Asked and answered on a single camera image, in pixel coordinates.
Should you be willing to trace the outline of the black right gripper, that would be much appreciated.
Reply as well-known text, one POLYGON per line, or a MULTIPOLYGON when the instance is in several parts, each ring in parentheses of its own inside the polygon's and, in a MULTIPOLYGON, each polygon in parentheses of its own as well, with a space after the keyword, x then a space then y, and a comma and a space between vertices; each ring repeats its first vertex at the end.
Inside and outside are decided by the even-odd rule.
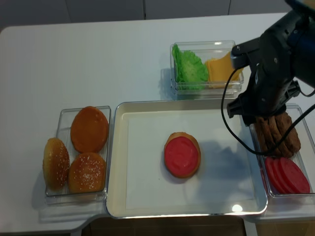
POLYGON ((249 66, 251 75, 245 92, 226 107, 230 118, 240 115, 250 125, 255 117, 284 112, 285 103, 299 93, 289 48, 281 40, 261 37, 238 44, 231 51, 231 61, 237 70, 249 66))

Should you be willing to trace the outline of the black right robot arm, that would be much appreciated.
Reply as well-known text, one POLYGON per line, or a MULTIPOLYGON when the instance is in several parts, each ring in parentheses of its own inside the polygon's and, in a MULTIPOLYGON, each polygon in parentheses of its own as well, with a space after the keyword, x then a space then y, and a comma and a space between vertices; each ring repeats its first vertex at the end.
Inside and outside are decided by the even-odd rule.
POLYGON ((315 86, 315 8, 301 0, 287 4, 292 10, 260 37, 232 48, 233 68, 249 66, 251 75, 245 92, 226 109, 230 118, 241 115, 245 125, 284 112, 301 92, 299 80, 315 86))

